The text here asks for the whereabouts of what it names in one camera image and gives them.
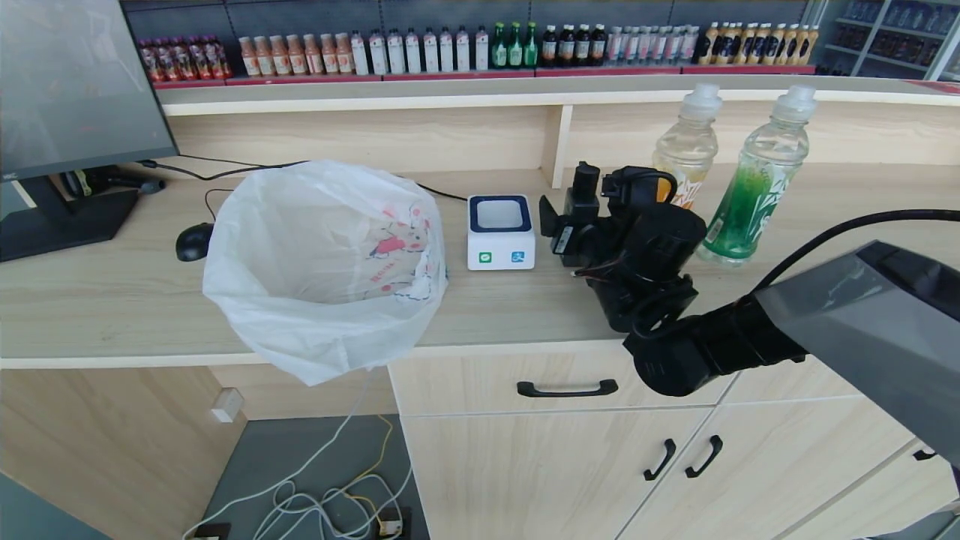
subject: bottle cap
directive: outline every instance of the bottle cap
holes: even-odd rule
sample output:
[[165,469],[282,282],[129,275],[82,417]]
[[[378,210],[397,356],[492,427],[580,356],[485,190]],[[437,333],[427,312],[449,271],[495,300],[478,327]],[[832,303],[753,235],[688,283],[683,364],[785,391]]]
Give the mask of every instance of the bottle cap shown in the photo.
[[680,116],[695,120],[712,120],[723,106],[723,100],[717,95],[720,86],[700,83],[693,91],[684,96],[684,104],[680,107]]
[[817,89],[813,86],[791,86],[785,94],[777,98],[773,115],[776,118],[793,122],[805,122],[817,110],[817,102],[813,94]]

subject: white cable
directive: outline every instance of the white cable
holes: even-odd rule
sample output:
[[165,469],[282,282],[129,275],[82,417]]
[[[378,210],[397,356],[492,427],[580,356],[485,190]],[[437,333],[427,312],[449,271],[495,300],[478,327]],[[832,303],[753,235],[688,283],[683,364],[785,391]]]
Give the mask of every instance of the white cable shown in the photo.
[[[320,531],[320,536],[319,536],[320,540],[324,540],[324,522],[326,522],[327,525],[330,527],[330,530],[333,532],[333,535],[334,535],[335,538],[345,538],[345,539],[347,539],[347,540],[363,540],[363,539],[365,539],[365,538],[369,538],[369,536],[370,536],[370,526],[371,526],[371,523],[372,523],[374,520],[376,520],[377,514],[379,514],[379,513],[380,513],[380,510],[382,510],[384,507],[386,507],[387,504],[394,503],[395,506],[396,506],[397,514],[399,514],[399,513],[400,513],[400,506],[399,506],[399,503],[396,502],[396,498],[399,497],[400,493],[402,493],[404,489],[406,489],[407,483],[409,483],[410,477],[413,475],[413,464],[412,464],[412,463],[411,463],[411,465],[410,465],[410,469],[407,471],[407,477],[406,477],[406,479],[404,479],[403,484],[400,485],[400,488],[399,488],[396,492],[391,491],[390,486],[387,485],[386,480],[384,480],[380,475],[376,475],[376,474],[373,474],[373,473],[368,474],[368,475],[364,475],[363,477],[360,477],[360,478],[352,481],[351,483],[349,483],[348,485],[345,485],[344,487],[339,487],[339,488],[338,488],[338,487],[333,487],[333,488],[330,488],[330,489],[326,490],[326,493],[324,493],[324,497],[323,497],[321,500],[319,500],[319,501],[317,501],[317,500],[316,500],[315,498],[313,498],[311,495],[308,495],[308,494],[305,494],[305,493],[298,493],[298,492],[297,492],[297,485],[294,484],[294,482],[293,482],[293,477],[295,477],[296,475],[302,473],[303,470],[306,469],[306,468],[310,465],[310,463],[312,463],[313,460],[317,458],[318,455],[322,454],[323,451],[326,450],[327,447],[329,447],[330,445],[332,445],[332,444],[337,440],[337,437],[340,436],[340,432],[343,431],[344,427],[347,425],[347,422],[349,422],[350,418],[353,417],[353,415],[356,413],[357,408],[358,408],[358,407],[360,406],[360,404],[363,402],[363,398],[364,398],[364,396],[367,394],[367,388],[370,386],[370,381],[372,380],[372,375],[373,375],[373,371],[371,371],[370,374],[367,375],[367,378],[364,380],[364,383],[363,383],[363,388],[360,390],[360,395],[357,397],[356,401],[353,403],[353,406],[350,408],[350,413],[347,415],[347,418],[345,418],[344,421],[340,423],[340,426],[337,428],[337,430],[334,431],[333,437],[331,437],[330,440],[326,441],[326,443],[324,443],[323,446],[321,446],[316,452],[314,452],[314,454],[311,455],[310,458],[307,459],[307,460],[303,463],[303,465],[300,466],[299,469],[297,469],[296,471],[294,471],[293,473],[291,473],[291,474],[288,475],[287,477],[281,479],[280,481],[278,481],[278,482],[275,483],[274,485],[271,485],[270,487],[267,487],[267,488],[265,488],[265,489],[263,489],[263,490],[261,490],[261,491],[258,491],[258,492],[254,493],[254,494],[252,494],[252,495],[248,495],[248,496],[246,496],[246,497],[241,497],[241,498],[239,498],[239,499],[234,499],[233,501],[230,501],[229,503],[224,504],[224,506],[223,506],[222,508],[220,508],[219,510],[217,510],[217,511],[216,511],[214,514],[212,514],[210,517],[204,518],[204,519],[203,519],[202,521],[200,521],[197,525],[194,525],[193,527],[187,529],[186,532],[183,534],[183,536],[180,538],[180,540],[187,540],[187,536],[188,536],[190,533],[192,533],[194,530],[196,530],[197,527],[199,527],[199,526],[201,526],[201,525],[203,525],[203,524],[205,524],[205,523],[213,520],[214,518],[216,518],[216,517],[219,516],[220,514],[224,513],[224,511],[226,511],[227,508],[230,508],[230,507],[233,506],[234,504],[243,503],[243,502],[246,502],[246,501],[250,501],[250,500],[252,500],[252,499],[256,499],[257,497],[260,497],[261,495],[266,495],[266,494],[269,493],[271,490],[274,490],[274,509],[271,510],[271,511],[267,514],[267,517],[265,517],[262,522],[260,522],[260,527],[257,528],[256,533],[255,533],[254,536],[253,536],[253,540],[263,540],[264,535],[274,526],[274,524],[277,522],[277,520],[279,520],[279,518],[280,518],[281,516],[285,515],[285,514],[300,514],[300,517],[297,519],[297,521],[296,521],[293,525],[291,525],[291,526],[286,530],[286,532],[284,532],[281,536],[279,536],[279,537],[277,538],[277,540],[283,540],[284,538],[286,538],[291,532],[293,532],[293,530],[294,530],[295,528],[297,528],[297,526],[300,525],[300,522],[302,522],[304,519],[306,519],[307,516],[310,515],[311,512],[317,512],[317,513],[318,513],[317,525],[318,525],[318,529],[319,529],[319,531]],[[356,505],[360,508],[360,511],[367,517],[367,521],[366,521],[363,525],[361,525],[360,527],[355,528],[354,530],[350,530],[350,531],[347,531],[347,532],[343,532],[343,531],[341,531],[341,530],[338,530],[337,528],[335,528],[335,527],[333,526],[333,523],[332,523],[332,521],[330,520],[329,515],[327,515],[326,510],[324,509],[324,503],[328,503],[329,501],[331,501],[333,498],[337,497],[338,495],[339,495],[339,496],[344,496],[344,497],[347,496],[348,494],[347,494],[346,492],[347,492],[348,489],[350,489],[350,487],[352,487],[353,485],[356,485],[357,483],[360,483],[361,481],[366,480],[366,479],[377,479],[377,480],[379,480],[380,483],[383,485],[384,490],[385,490],[388,494],[390,494],[390,499],[388,499],[383,505],[381,505],[380,507],[378,507],[373,514],[367,513],[367,508],[366,508],[365,506],[363,506],[362,504],[360,504],[359,501],[356,501],[355,499],[348,499],[349,501],[352,501],[354,504],[356,504]],[[279,495],[280,490],[282,490],[285,486],[288,486],[288,485],[290,486],[290,496],[288,496],[288,497],[287,497],[286,499],[284,499],[283,501],[278,501],[278,500],[277,500],[277,496]],[[307,505],[307,506],[304,506],[304,507],[302,507],[302,508],[290,509],[290,508],[289,508],[289,505],[290,505],[293,501],[296,501],[296,500],[306,500],[306,501],[310,502],[310,504]],[[399,536],[399,534],[396,534],[396,535],[391,536],[390,538],[388,538],[388,539],[386,539],[386,540],[393,540],[393,539],[397,538],[398,536]]]

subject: counter top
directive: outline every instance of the counter top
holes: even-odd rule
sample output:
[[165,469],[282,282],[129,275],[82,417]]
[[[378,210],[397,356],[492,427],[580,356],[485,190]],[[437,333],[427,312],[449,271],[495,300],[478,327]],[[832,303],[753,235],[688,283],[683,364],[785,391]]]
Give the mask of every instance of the counter top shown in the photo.
[[819,101],[960,106],[960,95],[892,79],[808,75],[625,75],[465,81],[394,81],[221,86],[157,92],[167,116],[403,110],[617,103],[675,103],[697,83],[720,85],[727,101],[775,99],[791,85],[815,86]]
[[[567,177],[572,171],[566,171]],[[695,209],[707,220],[732,174],[716,165]],[[452,193],[546,191],[536,170],[416,173],[423,184]],[[224,187],[236,180],[226,180]],[[236,338],[219,309],[200,292],[204,265],[174,256],[184,228],[208,221],[204,192],[211,184],[170,182],[142,197],[118,236],[101,244],[0,264],[3,368],[117,367],[251,363],[255,356]],[[216,209],[222,193],[212,193]],[[548,197],[559,206],[560,190]],[[808,164],[780,203],[756,258],[731,271],[694,258],[685,271],[700,297],[688,311],[719,307],[749,289],[779,260],[814,234],[873,211],[940,208],[960,200],[960,167]],[[466,205],[439,199],[444,217],[450,287],[418,351],[446,347],[613,340],[592,291],[570,277],[540,238],[537,268],[469,272]],[[882,238],[960,267],[956,224],[900,223],[847,233],[805,258],[798,268]]]

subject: drawer handle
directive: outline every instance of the drawer handle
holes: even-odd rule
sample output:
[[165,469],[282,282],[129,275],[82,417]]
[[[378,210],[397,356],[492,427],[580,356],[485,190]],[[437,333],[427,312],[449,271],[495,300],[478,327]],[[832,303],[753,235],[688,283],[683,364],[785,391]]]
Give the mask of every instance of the drawer handle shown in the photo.
[[931,457],[936,457],[936,452],[925,452],[924,449],[919,449],[913,453],[913,458],[917,461],[927,461]]
[[657,470],[650,472],[650,469],[643,471],[643,479],[647,481],[653,481],[657,479],[660,473],[663,472],[663,469],[666,468],[666,464],[673,459],[673,454],[677,452],[677,444],[673,442],[673,439],[667,439],[663,441],[663,446],[666,448],[666,455],[663,457],[663,461],[660,462],[660,467],[657,467]]
[[707,461],[704,461],[704,464],[700,469],[694,469],[693,467],[686,468],[686,477],[689,479],[695,479],[702,475],[707,467],[710,466],[710,463],[713,462],[713,459],[720,454],[720,451],[723,450],[723,441],[720,440],[720,435],[713,435],[710,438],[710,446],[712,450],[710,451],[710,457],[707,458]]
[[588,398],[591,396],[609,396],[616,392],[619,386],[616,380],[603,379],[600,381],[600,387],[596,390],[587,390],[586,392],[541,392],[528,380],[521,380],[516,384],[516,393],[527,398]]

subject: monitor stand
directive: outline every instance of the monitor stand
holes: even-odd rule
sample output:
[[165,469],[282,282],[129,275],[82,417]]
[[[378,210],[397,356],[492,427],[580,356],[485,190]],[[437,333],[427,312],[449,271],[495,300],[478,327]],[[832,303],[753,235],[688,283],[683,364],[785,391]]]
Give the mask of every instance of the monitor stand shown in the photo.
[[48,177],[21,180],[36,208],[0,221],[0,262],[112,239],[130,215],[136,189],[67,201]]

